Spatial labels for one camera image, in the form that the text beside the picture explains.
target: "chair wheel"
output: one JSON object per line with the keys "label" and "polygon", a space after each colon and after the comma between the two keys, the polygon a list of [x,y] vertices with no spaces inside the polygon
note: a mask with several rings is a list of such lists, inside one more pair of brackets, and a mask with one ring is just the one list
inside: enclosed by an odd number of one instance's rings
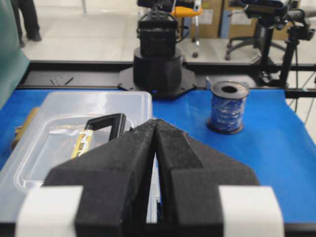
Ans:
{"label": "chair wheel", "polygon": [[230,56],[230,54],[227,53],[226,56],[225,56],[225,60],[229,61],[230,59],[231,59],[231,56]]}

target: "person's leg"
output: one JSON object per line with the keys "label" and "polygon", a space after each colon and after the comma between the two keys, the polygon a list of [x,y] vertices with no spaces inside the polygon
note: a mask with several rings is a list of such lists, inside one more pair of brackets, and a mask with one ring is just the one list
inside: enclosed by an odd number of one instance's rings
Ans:
{"label": "person's leg", "polygon": [[20,21],[20,14],[19,14],[19,0],[11,0],[15,22],[16,22],[16,28],[18,30],[19,38],[22,38],[22,28],[21,28],[21,21]]}
{"label": "person's leg", "polygon": [[19,0],[19,7],[24,17],[25,30],[29,39],[39,41],[40,26],[33,0]]}

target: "yellow label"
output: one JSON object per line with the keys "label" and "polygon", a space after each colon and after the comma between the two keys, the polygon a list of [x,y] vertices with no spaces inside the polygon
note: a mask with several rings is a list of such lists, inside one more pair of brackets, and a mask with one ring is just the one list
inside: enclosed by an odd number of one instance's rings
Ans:
{"label": "yellow label", "polygon": [[89,150],[92,134],[92,130],[84,130],[79,133],[79,137],[77,139],[75,149],[71,155],[71,159],[78,158]]}

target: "blue table cover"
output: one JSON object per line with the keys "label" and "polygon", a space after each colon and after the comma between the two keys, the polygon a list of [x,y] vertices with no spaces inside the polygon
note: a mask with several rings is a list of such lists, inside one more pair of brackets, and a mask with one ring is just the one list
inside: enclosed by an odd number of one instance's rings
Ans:
{"label": "blue table cover", "polygon": [[[0,111],[0,169],[10,156],[14,128],[50,92],[16,90]],[[316,222],[316,146],[287,106],[284,91],[251,91],[245,129],[236,135],[206,127],[211,96],[209,91],[191,91],[175,100],[155,100],[154,116],[251,166],[262,185],[273,187],[285,222]]]}

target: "black pants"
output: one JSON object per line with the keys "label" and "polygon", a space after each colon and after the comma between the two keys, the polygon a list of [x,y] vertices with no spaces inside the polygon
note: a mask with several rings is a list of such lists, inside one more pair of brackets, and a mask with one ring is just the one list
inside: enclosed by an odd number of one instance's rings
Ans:
{"label": "black pants", "polygon": [[22,37],[22,28],[19,15],[19,9],[21,9],[27,36],[31,38],[33,34],[40,29],[33,0],[11,0],[11,3],[19,37]]}

